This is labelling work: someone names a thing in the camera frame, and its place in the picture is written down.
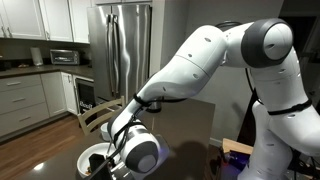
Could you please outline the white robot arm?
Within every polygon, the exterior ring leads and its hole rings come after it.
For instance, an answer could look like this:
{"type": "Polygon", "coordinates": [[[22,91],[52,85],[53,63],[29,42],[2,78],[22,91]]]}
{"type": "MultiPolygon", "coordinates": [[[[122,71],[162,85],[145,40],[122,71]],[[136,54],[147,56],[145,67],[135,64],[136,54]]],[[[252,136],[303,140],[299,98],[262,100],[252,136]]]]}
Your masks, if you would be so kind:
{"type": "Polygon", "coordinates": [[[242,79],[221,75],[222,67],[249,69],[258,96],[252,107],[253,152],[237,180],[281,180],[295,151],[320,156],[320,117],[303,86],[291,27],[278,18],[226,31],[204,25],[108,125],[117,153],[134,177],[151,174],[168,156],[167,145],[138,118],[153,102],[187,99],[211,79],[226,82],[234,95],[247,94],[242,79]]]}

